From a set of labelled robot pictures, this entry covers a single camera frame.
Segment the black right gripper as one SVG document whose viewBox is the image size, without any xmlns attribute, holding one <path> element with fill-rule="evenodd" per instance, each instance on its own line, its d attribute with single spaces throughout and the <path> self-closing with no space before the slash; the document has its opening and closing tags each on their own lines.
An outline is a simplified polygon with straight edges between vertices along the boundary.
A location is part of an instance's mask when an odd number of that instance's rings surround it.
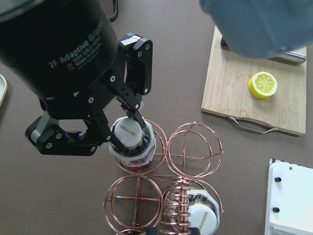
<svg viewBox="0 0 313 235">
<path fill-rule="evenodd" d="M 108 142 L 126 150 L 97 97 L 86 99 L 88 86 L 112 62 L 116 80 L 110 87 L 127 116 L 146 127 L 139 109 L 142 96 L 151 91 L 153 42 L 134 33 L 118 42 L 98 0 L 1 1 L 0 61 L 48 111 L 25 132 L 41 154 L 91 156 Z M 83 118 L 85 132 L 59 126 L 59 119 Z"/>
</svg>

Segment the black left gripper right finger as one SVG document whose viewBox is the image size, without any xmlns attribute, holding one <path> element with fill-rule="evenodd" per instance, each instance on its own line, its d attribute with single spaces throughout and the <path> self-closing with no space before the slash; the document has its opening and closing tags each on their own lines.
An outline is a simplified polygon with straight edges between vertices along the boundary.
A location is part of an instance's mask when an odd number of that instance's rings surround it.
<svg viewBox="0 0 313 235">
<path fill-rule="evenodd" d="M 201 235 L 199 228 L 196 227 L 188 227 L 190 235 Z"/>
</svg>

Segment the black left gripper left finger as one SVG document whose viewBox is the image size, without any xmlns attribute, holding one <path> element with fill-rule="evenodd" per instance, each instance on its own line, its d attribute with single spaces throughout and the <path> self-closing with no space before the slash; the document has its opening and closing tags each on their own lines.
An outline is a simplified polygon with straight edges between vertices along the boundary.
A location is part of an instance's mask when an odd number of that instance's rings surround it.
<svg viewBox="0 0 313 235">
<path fill-rule="evenodd" d="M 146 229 L 146 235 L 159 235 L 157 227 L 148 227 Z"/>
</svg>

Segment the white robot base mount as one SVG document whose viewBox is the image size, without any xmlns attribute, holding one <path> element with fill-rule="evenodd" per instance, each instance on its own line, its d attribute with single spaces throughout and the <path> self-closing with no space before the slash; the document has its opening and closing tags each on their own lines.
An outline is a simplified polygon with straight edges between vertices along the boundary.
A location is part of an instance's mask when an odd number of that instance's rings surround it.
<svg viewBox="0 0 313 235">
<path fill-rule="evenodd" d="M 313 233 L 313 169 L 270 159 L 266 235 Z"/>
</svg>

